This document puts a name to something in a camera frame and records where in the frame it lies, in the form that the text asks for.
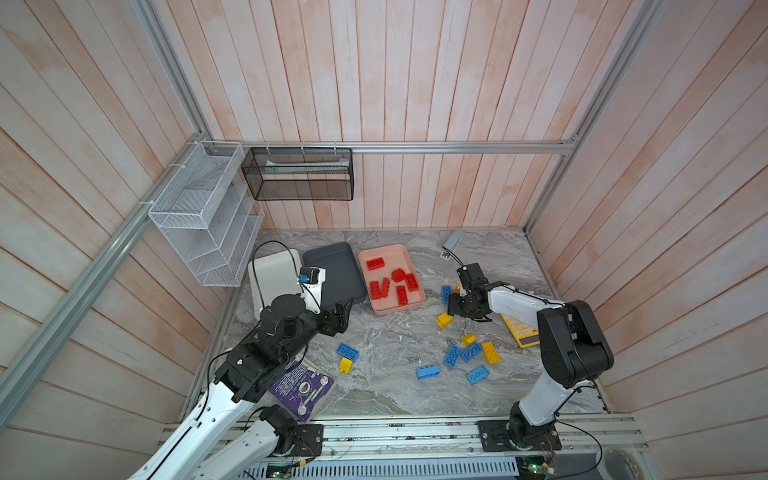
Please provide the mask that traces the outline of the red lego brick front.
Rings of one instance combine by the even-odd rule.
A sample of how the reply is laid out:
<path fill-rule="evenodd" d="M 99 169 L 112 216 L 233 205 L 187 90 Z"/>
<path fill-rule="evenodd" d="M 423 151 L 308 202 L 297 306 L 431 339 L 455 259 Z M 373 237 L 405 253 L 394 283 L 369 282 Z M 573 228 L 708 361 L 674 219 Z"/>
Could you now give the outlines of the red lego brick front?
<path fill-rule="evenodd" d="M 408 292 L 405 286 L 398 285 L 396 287 L 397 301 L 399 306 L 405 306 L 409 304 Z"/>

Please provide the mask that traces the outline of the red square lego brick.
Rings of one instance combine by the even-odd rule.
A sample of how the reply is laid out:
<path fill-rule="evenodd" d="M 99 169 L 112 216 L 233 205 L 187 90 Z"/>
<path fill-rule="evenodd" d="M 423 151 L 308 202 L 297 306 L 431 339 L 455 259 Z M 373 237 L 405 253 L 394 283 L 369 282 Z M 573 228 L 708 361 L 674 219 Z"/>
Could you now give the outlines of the red square lego brick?
<path fill-rule="evenodd" d="M 391 278 L 394 282 L 402 282 L 406 278 L 406 273 L 403 269 L 398 268 L 391 273 Z"/>

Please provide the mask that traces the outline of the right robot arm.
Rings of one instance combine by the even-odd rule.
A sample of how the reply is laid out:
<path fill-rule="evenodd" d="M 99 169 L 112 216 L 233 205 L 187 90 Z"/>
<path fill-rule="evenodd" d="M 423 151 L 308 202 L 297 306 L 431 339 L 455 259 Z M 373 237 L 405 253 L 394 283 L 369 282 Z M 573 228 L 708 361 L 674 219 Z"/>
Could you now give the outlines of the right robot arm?
<path fill-rule="evenodd" d="M 538 331 L 544 372 L 512 406 L 507 426 L 513 447 L 531 449 L 554 429 L 556 414 L 576 390 L 613 367 L 613 352 L 586 302 L 550 300 L 491 282 L 477 263 L 459 267 L 457 274 L 463 292 L 450 296 L 450 315 L 486 322 L 495 313 Z"/>

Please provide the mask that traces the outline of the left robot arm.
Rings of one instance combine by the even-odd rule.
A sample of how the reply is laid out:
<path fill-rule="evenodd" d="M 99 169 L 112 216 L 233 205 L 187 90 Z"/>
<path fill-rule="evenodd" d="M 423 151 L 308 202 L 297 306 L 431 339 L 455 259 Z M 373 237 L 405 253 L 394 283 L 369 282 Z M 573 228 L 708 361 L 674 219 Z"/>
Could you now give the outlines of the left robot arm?
<path fill-rule="evenodd" d="M 273 299 L 227 352 L 203 399 L 134 478 L 234 479 L 273 454 L 297 454 L 296 420 L 278 405 L 257 404 L 316 335 L 347 330 L 353 304 L 348 297 L 323 309 L 307 290 Z"/>

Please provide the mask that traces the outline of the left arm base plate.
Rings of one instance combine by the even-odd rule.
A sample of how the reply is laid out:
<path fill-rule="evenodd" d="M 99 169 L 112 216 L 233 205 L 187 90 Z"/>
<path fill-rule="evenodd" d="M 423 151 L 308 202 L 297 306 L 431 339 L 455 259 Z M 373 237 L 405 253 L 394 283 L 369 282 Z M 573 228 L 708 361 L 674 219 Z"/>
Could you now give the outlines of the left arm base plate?
<path fill-rule="evenodd" d="M 322 424 L 298 424 L 275 431 L 277 443 L 273 457 L 319 457 L 323 449 L 324 426 Z"/>

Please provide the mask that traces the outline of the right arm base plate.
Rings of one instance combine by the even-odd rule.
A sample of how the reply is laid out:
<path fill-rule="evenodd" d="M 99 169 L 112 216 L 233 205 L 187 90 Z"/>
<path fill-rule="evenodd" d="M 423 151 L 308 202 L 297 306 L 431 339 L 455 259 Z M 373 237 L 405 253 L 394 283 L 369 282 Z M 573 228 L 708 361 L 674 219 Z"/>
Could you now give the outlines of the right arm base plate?
<path fill-rule="evenodd" d="M 559 451 L 562 443 L 554 423 L 530 426 L 523 419 L 483 420 L 477 423 L 484 452 Z"/>

